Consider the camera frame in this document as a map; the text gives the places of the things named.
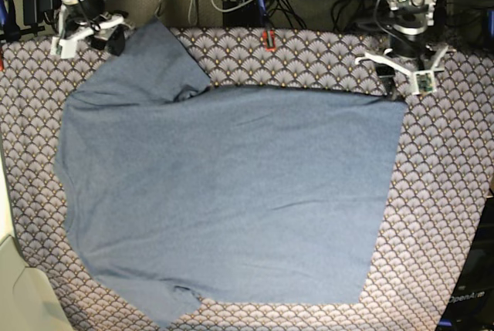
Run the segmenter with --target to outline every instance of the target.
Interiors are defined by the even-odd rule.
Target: fan pattern fabric
[[[213,86],[384,94],[369,62],[354,65],[366,48],[382,43],[376,39],[279,30],[277,50],[268,52],[259,29],[173,33]],[[66,240],[65,194],[52,168],[63,104],[108,59],[85,45],[80,48],[69,61],[49,56],[49,40],[3,46],[0,131],[16,234],[26,261],[47,273],[75,329],[156,330],[139,310],[91,279]],[[171,329],[435,329],[469,252],[494,174],[494,63],[457,52],[444,64],[437,93],[407,96],[409,110],[387,207],[359,303],[228,304],[204,299],[197,312],[182,316]],[[406,95],[406,79],[398,75],[397,83]]]

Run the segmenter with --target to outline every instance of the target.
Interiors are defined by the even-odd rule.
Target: red clip
[[[276,51],[276,41],[275,41],[275,31],[270,29],[270,30],[264,30],[262,32],[262,41],[264,43],[264,48],[266,48],[266,51]]]

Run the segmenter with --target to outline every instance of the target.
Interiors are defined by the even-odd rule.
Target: folded t-shirt corner
[[[358,302],[406,105],[230,87],[159,22],[66,101],[56,173],[90,274],[167,326],[223,302]]]

